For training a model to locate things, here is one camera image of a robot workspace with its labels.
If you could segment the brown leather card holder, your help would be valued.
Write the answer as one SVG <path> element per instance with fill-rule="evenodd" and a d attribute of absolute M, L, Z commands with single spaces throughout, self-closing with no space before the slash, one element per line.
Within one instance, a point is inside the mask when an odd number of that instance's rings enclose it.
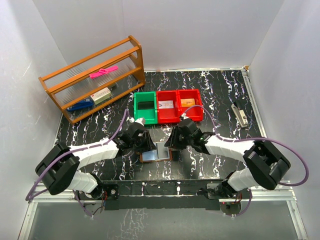
<path fill-rule="evenodd" d="M 172 151 L 165 146 L 164 141 L 156 142 L 155 146 L 155 150 L 150 150 L 138 154 L 141 163 L 162 162 L 172 160 Z"/>

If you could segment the gold card with magnetic stripe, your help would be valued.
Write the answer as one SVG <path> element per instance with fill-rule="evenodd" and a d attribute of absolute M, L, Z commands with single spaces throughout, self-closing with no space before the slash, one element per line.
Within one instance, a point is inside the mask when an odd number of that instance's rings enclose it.
<path fill-rule="evenodd" d="M 181 107 L 182 108 L 189 108 L 196 104 L 196 101 L 194 98 L 183 98 L 180 100 Z"/>

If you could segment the grey VIP card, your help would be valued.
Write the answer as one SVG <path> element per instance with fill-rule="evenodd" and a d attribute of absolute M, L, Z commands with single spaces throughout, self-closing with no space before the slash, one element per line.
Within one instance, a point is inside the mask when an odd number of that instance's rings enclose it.
<path fill-rule="evenodd" d="M 154 101 L 139 101 L 137 103 L 137 109 L 139 111 L 150 110 L 150 109 L 153 109 L 154 106 L 155 106 Z"/>

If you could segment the dark card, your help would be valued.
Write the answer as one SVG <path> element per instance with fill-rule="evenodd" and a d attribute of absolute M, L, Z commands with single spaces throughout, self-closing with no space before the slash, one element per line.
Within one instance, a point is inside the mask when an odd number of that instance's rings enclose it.
<path fill-rule="evenodd" d="M 165 146 L 165 142 L 157 142 L 157 160 L 167 161 L 171 159 L 171 152 L 168 147 Z"/>

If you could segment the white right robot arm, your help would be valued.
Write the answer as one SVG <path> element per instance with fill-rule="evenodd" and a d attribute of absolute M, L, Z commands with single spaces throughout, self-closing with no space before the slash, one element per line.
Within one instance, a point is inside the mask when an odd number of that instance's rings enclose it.
<path fill-rule="evenodd" d="M 242 190 L 255 186 L 274 190 L 291 167 L 287 158 L 267 140 L 237 142 L 223 139 L 213 132 L 201 131 L 189 118 L 172 128 L 165 146 L 171 150 L 184 150 L 191 146 L 199 153 L 224 156 L 245 163 L 245 169 L 231 172 L 214 189 L 207 189 L 210 194 L 230 199 Z"/>

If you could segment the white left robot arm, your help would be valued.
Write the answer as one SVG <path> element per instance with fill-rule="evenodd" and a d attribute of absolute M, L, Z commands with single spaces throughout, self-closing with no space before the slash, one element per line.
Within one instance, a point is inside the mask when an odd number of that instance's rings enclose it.
<path fill-rule="evenodd" d="M 35 173 L 53 196 L 73 190 L 97 200 L 103 195 L 103 183 L 93 173 L 81 172 L 81 168 L 116 159 L 128 150 L 142 154 L 156 148 L 149 131 L 141 122 L 135 121 L 127 130 L 118 131 L 105 140 L 76 146 L 58 143 L 36 166 Z"/>

